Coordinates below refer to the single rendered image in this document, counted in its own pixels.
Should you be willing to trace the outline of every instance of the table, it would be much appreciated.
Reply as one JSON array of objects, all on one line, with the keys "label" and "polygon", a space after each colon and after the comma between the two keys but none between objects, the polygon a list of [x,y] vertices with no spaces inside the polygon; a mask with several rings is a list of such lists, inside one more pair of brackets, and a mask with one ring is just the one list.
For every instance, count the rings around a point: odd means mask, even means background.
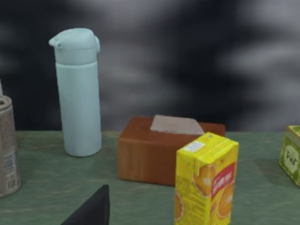
[{"label": "table", "polygon": [[[108,184],[110,225],[172,225],[173,187],[118,180],[118,134],[104,132],[98,154],[75,158],[61,132],[17,132],[22,187],[0,199],[0,224],[60,225]],[[299,223],[300,189],[278,165],[283,135],[226,134],[240,143],[231,225]]]}]

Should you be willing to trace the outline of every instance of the wooden box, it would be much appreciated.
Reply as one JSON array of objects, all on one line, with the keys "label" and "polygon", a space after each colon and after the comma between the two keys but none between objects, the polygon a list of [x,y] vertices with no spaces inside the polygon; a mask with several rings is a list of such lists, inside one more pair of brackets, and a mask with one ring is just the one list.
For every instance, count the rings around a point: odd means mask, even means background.
[{"label": "wooden box", "polygon": [[[151,131],[154,118],[133,117],[118,139],[118,175],[121,180],[175,185],[176,151],[198,135]],[[225,135],[222,124],[199,123],[204,132]]]}]

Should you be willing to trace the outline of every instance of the bottle body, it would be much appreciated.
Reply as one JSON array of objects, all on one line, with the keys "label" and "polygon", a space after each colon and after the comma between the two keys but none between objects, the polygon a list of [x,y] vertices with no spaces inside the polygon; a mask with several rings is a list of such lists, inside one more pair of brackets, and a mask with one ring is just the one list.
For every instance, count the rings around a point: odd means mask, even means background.
[{"label": "bottle body", "polygon": [[102,147],[97,61],[85,65],[56,62],[60,113],[67,154],[86,157]]}]

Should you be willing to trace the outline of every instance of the metal can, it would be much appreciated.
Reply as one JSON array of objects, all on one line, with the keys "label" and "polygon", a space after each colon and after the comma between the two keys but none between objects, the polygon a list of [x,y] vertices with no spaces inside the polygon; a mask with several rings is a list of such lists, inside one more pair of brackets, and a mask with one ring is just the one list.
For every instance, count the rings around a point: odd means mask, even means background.
[{"label": "metal can", "polygon": [[12,101],[0,96],[0,197],[14,193],[20,186]]}]

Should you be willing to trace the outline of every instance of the light blue thermos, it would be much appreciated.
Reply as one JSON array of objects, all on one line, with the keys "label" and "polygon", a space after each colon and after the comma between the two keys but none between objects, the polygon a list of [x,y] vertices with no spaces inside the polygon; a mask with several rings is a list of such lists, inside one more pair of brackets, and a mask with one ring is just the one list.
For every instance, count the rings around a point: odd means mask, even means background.
[{"label": "light blue thermos", "polygon": [[65,30],[49,41],[54,47],[64,147],[86,157],[102,147],[97,54],[100,43],[85,28]]}]

